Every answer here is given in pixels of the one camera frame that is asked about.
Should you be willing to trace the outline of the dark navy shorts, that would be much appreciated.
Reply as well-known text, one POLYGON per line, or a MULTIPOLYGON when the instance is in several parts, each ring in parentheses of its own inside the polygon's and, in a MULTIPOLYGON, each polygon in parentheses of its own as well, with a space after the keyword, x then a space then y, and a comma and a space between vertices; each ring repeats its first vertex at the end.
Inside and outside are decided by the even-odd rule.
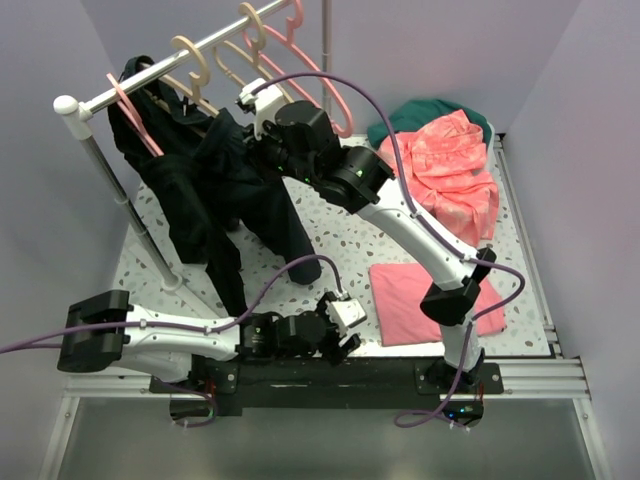
POLYGON ((209 116, 160 81, 129 93, 128 98, 132 102, 144 96, 198 136, 194 159, 202 169, 201 196, 226 234, 229 222, 239 220, 288 262, 313 253, 283 182, 265 180, 256 171, 243 142, 243 128, 226 109, 209 116))

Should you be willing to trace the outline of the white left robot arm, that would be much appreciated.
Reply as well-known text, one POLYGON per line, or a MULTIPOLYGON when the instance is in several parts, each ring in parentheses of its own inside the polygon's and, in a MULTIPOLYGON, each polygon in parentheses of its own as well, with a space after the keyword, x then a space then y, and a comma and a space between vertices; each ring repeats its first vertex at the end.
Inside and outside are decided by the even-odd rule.
POLYGON ((57 368, 85 374, 116 366, 196 392, 207 380, 200 360, 268 364, 320 356, 338 365, 359 347, 354 329, 366 318, 346 293, 327 292, 315 309, 295 315, 197 318, 134 305, 128 292, 111 290, 70 306, 57 368))

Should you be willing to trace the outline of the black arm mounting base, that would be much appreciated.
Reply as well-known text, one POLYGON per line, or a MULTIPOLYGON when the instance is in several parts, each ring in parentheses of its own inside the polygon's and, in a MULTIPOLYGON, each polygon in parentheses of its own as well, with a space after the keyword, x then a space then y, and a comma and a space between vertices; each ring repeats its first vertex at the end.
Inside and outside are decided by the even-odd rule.
POLYGON ((322 358, 257 364, 197 357, 187 380, 154 378, 149 391, 178 397, 170 402, 176 419, 208 414, 205 399, 183 397, 191 391, 211 396, 220 417, 247 409, 433 410, 453 377, 434 357, 349 357, 338 366, 322 358))

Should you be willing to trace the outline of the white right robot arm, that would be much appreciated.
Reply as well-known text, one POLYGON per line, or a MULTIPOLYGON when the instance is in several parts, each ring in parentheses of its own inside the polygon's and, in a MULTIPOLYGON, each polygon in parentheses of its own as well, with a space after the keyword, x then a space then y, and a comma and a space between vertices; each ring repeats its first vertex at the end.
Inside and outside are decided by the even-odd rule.
POLYGON ((323 200, 376 226, 430 275, 420 310, 441 330, 444 356, 430 382, 469 392, 481 380, 485 354, 472 321, 489 249, 470 247, 417 206, 391 167, 367 147, 344 147, 327 113, 309 101, 242 100, 254 116, 247 141, 267 178, 289 177, 323 200))

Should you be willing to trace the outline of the plain pink folded shorts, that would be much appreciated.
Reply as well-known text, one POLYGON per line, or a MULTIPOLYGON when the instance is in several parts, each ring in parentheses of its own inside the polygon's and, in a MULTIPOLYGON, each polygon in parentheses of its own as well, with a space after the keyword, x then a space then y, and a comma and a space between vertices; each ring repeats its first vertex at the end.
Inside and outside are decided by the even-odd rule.
POLYGON ((383 346, 442 341, 440 326, 420 309, 432 285, 431 276, 421 265, 374 264, 369 277, 383 346))

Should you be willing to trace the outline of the black pants on hanger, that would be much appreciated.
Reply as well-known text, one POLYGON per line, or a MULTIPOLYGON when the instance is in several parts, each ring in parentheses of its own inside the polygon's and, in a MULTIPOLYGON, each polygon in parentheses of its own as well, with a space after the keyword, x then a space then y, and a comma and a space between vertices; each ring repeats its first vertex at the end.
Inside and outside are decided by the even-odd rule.
POLYGON ((120 106, 111 105, 107 115, 117 149, 156 196, 181 262, 204 264, 227 312, 232 316, 244 313, 247 305, 239 250, 201 196, 202 169, 194 159, 198 136, 148 97, 134 98, 132 103, 161 152, 151 152, 120 106))

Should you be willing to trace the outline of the beige hanger rear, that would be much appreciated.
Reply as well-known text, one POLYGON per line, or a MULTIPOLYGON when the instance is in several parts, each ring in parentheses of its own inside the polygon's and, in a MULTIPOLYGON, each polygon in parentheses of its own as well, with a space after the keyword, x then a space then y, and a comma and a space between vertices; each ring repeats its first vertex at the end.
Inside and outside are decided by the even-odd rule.
POLYGON ((272 80, 273 75, 261 64, 260 53, 266 46, 266 29, 260 19, 257 10, 248 2, 242 2, 238 7, 238 13, 249 19, 249 27, 254 28, 256 35, 251 37, 247 30, 242 31, 243 39, 246 42, 247 50, 235 43, 225 40, 221 44, 212 48, 212 55, 215 64, 220 71, 237 86, 245 87, 247 83, 237 75, 230 67, 224 64, 220 57, 220 49, 226 48, 239 56, 252 70, 254 70, 263 80, 272 80))

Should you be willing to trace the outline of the pink hanger holding pants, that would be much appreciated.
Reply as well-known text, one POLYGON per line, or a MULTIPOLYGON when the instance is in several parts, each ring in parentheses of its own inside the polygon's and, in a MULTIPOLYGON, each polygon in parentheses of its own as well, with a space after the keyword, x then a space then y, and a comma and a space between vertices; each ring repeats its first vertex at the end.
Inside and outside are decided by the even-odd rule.
POLYGON ((129 123, 132 125, 133 130, 138 135, 139 139, 145 145, 147 150, 153 157, 160 157, 164 155, 163 150, 160 146, 155 142, 155 140, 151 137, 151 135, 146 130, 144 123, 136 110, 133 103, 129 100, 127 94, 121 88, 118 80, 111 74, 107 73, 106 78, 111 83, 117 95, 117 105, 120 110, 124 113, 124 115, 129 120, 129 123))

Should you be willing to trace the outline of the pink empty hanger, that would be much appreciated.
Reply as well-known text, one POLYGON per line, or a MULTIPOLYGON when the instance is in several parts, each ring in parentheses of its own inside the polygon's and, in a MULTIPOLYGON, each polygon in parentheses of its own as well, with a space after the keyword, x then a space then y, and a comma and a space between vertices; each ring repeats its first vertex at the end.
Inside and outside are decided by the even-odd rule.
MULTIPOLYGON (((280 31, 264 23, 266 29, 266 38, 270 37, 276 42, 280 43, 289 53, 297 58, 309 72, 320 72, 321 69, 319 68, 319 66, 295 42, 295 32, 299 27, 302 26, 304 22, 304 7, 302 5, 302 2, 289 1, 289 4, 293 5, 294 15, 292 17, 286 18, 285 33, 281 33, 280 31)), ((278 76, 284 76, 285 72, 275 61, 273 61, 263 53, 263 49, 260 53, 261 64, 265 63, 278 76)), ((318 77, 318 80, 322 83, 323 91, 326 92, 329 95, 330 99, 334 101, 344 118, 343 125, 340 125, 336 120, 332 119, 334 132, 341 138, 348 138, 353 134, 354 121, 347 103, 345 102, 344 98, 341 96, 337 88, 334 86, 334 84, 328 78, 318 77)))

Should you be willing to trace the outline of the pink patterned shorts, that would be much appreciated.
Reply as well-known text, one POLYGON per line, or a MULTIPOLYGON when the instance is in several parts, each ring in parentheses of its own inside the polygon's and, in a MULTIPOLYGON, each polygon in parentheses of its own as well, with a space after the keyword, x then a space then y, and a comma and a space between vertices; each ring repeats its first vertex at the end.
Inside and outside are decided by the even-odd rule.
POLYGON ((492 239, 499 189, 482 129, 457 110, 395 138, 413 199, 465 243, 492 239))

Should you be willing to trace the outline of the teal green garment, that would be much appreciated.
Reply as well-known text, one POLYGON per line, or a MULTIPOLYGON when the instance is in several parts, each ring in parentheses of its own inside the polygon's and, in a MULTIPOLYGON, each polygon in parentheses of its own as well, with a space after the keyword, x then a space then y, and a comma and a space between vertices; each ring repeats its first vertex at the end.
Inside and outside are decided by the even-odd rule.
POLYGON ((463 110, 468 120, 482 129, 483 141, 488 144, 492 139, 492 130, 486 117, 471 108, 448 100, 409 100, 394 110, 389 120, 395 133, 416 132, 431 121, 457 110, 463 110))

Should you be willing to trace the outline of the aluminium frame rail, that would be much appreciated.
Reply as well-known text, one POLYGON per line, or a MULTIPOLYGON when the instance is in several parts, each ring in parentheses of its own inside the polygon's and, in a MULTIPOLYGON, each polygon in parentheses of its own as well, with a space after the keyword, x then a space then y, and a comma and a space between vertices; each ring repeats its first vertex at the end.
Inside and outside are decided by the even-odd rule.
MULTIPOLYGON (((494 135, 491 140, 488 168, 499 183, 501 205, 492 244, 505 254, 506 263, 520 271, 526 280, 524 292, 506 308, 511 332, 492 337, 485 343, 490 361, 500 366, 505 388, 500 397, 505 401, 569 401, 588 467, 595 478, 609 479, 611 468, 593 417, 586 373, 579 358, 570 359, 563 354, 526 237, 500 135, 494 135)), ((164 260, 182 278, 183 284, 176 291, 165 292, 161 273, 135 230, 128 229, 114 277, 115 286, 131 290, 135 299, 154 310, 174 310, 192 316, 221 313, 222 308, 214 305, 205 294, 203 275, 194 267, 179 264, 168 243, 168 228, 159 204, 146 187, 140 189, 134 205, 146 221, 164 260)), ((59 476, 72 428, 78 422, 82 399, 150 399, 153 396, 150 384, 149 375, 116 367, 98 373, 71 375, 64 388, 40 478, 59 476)))

